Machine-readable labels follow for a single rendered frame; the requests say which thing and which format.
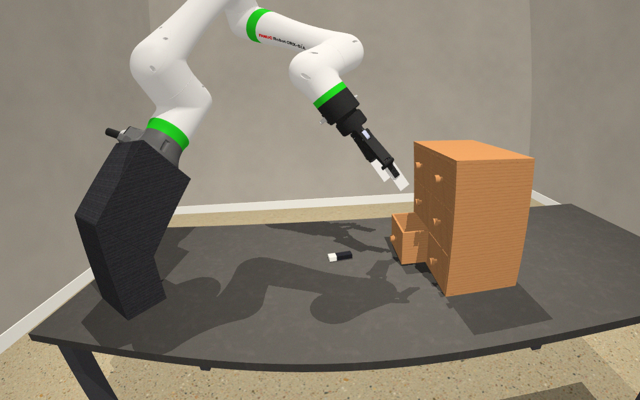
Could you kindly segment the orange wooden chest of drawers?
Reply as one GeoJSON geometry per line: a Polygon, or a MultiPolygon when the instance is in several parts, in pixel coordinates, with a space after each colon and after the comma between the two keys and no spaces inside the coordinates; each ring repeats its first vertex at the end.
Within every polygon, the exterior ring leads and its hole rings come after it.
{"type": "Polygon", "coordinates": [[[476,140],[414,141],[456,163],[450,254],[445,297],[515,286],[530,212],[535,158],[476,140]]]}

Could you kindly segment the wooden drawer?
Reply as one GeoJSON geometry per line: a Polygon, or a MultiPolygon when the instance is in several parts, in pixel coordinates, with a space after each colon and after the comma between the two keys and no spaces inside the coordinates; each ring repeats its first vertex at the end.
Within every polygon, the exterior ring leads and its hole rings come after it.
{"type": "Polygon", "coordinates": [[[450,254],[454,212],[435,195],[431,198],[430,230],[450,254]]]}
{"type": "Polygon", "coordinates": [[[455,163],[433,153],[432,192],[451,208],[454,208],[455,172],[455,163]]]}
{"type": "Polygon", "coordinates": [[[430,233],[428,239],[427,265],[445,293],[449,256],[432,233],[430,233]]]}
{"type": "Polygon", "coordinates": [[[402,265],[427,261],[428,234],[429,229],[415,212],[392,215],[389,241],[402,265]]]}
{"type": "Polygon", "coordinates": [[[418,180],[414,191],[414,209],[429,227],[430,192],[418,180]]]}
{"type": "Polygon", "coordinates": [[[416,178],[430,189],[431,151],[416,145],[414,159],[416,160],[416,178]]]}

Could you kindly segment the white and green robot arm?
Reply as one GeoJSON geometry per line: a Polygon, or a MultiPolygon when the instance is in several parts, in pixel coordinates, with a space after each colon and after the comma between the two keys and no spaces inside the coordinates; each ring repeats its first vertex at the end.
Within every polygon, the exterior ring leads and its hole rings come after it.
{"type": "Polygon", "coordinates": [[[340,79],[363,60],[362,43],[352,34],[292,20],[260,8],[256,0],[188,0],[131,54],[131,74],[157,106],[147,128],[107,128],[106,135],[119,143],[145,140],[178,168],[181,153],[212,106],[187,58],[223,11],[234,35],[299,52],[289,65],[289,78],[322,114],[320,124],[339,124],[357,111],[357,94],[340,79]]]}

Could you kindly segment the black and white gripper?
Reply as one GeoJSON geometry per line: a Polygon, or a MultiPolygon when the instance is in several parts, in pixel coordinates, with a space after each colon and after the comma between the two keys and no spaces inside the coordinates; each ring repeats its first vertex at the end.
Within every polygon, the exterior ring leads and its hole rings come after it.
{"type": "Polygon", "coordinates": [[[364,116],[360,109],[357,109],[351,116],[337,124],[336,128],[343,136],[351,135],[366,160],[371,163],[383,181],[391,177],[398,189],[400,191],[403,190],[409,185],[406,178],[394,163],[394,158],[389,155],[383,145],[371,134],[370,129],[364,129],[362,127],[366,121],[367,117],[364,116]]]}

